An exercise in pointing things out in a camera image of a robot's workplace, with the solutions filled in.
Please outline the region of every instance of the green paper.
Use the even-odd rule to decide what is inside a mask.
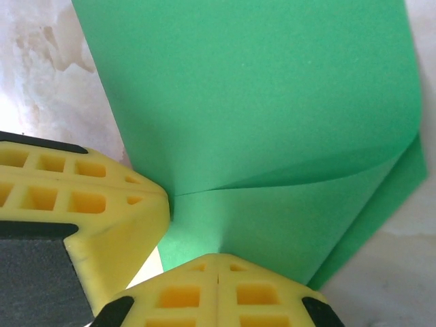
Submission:
[[[420,122],[400,0],[74,5],[131,162],[174,205],[165,269],[223,251],[320,285],[424,178],[419,155],[395,168]]]

